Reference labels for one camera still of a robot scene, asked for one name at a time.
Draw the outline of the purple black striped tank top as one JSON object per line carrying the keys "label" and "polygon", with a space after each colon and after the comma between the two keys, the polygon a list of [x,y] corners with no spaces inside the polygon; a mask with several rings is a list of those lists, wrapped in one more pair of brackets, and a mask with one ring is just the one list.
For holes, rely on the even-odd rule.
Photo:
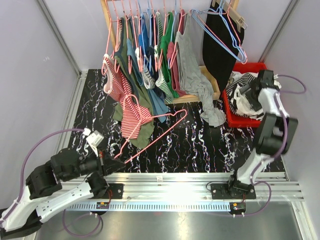
{"label": "purple black striped tank top", "polygon": [[229,77],[226,88],[225,88],[227,97],[233,96],[234,91],[237,88],[237,85],[239,84],[240,80],[241,80],[241,76],[239,74],[232,74]]}

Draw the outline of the white plain tank top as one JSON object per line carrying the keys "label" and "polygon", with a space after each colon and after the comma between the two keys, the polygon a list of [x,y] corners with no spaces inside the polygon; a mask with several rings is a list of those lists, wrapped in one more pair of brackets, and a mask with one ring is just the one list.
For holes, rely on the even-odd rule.
{"label": "white plain tank top", "polygon": [[236,90],[234,93],[234,100],[236,105],[236,113],[239,116],[251,118],[251,119],[260,119],[264,116],[262,108],[259,110],[254,110],[250,105],[249,101],[245,96],[243,96],[239,90]]}

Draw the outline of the black white wide-striped top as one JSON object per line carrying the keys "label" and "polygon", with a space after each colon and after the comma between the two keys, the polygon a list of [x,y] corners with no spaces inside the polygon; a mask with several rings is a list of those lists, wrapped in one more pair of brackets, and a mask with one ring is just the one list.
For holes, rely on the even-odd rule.
{"label": "black white wide-striped top", "polygon": [[[244,74],[241,78],[240,78],[240,82],[239,84],[237,85],[236,90],[240,90],[240,88],[242,88],[244,85],[248,84],[250,81],[254,80],[256,77],[254,77],[253,75],[247,73],[247,74]],[[240,116],[236,113],[236,101],[234,100],[234,94],[235,94],[235,91],[233,92],[233,96],[231,97],[227,97],[228,99],[228,103],[229,103],[229,108],[231,110],[231,112],[237,116]]]}

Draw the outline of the grey tank top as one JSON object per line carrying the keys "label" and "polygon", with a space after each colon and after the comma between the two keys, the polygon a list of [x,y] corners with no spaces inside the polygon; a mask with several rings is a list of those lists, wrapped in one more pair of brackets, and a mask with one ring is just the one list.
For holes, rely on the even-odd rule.
{"label": "grey tank top", "polygon": [[183,33],[175,37],[176,59],[180,73],[179,85],[188,95],[195,95],[202,103],[200,117],[211,127],[219,127],[226,121],[225,113],[214,106],[214,89],[210,81],[201,73],[190,38],[191,14],[186,15]]}

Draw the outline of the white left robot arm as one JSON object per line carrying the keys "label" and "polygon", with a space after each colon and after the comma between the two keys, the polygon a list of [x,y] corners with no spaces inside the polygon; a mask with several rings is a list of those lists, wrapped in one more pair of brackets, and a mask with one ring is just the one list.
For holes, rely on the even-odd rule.
{"label": "white left robot arm", "polygon": [[36,167],[17,199],[0,211],[0,238],[26,237],[71,205],[105,197],[109,188],[105,177],[123,168],[124,162],[104,152],[83,157],[74,149],[62,149]]}

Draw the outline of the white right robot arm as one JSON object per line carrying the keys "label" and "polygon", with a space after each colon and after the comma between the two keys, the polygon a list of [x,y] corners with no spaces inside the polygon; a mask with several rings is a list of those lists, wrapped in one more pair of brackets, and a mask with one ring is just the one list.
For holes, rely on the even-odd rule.
{"label": "white right robot arm", "polygon": [[246,110],[263,114],[253,138],[253,149],[245,163],[229,177],[226,192],[233,199],[254,191],[257,175],[282,154],[286,154],[298,127],[298,119],[285,110],[281,89],[271,70],[260,70],[253,80],[235,89],[234,98]]}

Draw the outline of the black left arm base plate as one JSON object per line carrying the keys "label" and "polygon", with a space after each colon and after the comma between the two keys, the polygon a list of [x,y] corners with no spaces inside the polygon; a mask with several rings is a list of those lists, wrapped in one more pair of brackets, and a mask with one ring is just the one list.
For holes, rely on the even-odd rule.
{"label": "black left arm base plate", "polygon": [[124,193],[124,184],[122,183],[109,183],[108,188],[104,195],[100,197],[100,199],[108,199],[109,195],[111,199],[121,200],[123,198]]}

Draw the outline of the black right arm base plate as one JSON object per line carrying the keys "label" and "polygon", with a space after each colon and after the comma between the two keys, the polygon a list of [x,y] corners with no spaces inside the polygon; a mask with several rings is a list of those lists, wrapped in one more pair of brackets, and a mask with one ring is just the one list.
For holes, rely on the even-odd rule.
{"label": "black right arm base plate", "polygon": [[210,192],[213,200],[255,200],[255,188],[252,185],[231,186],[227,183],[212,183]]}

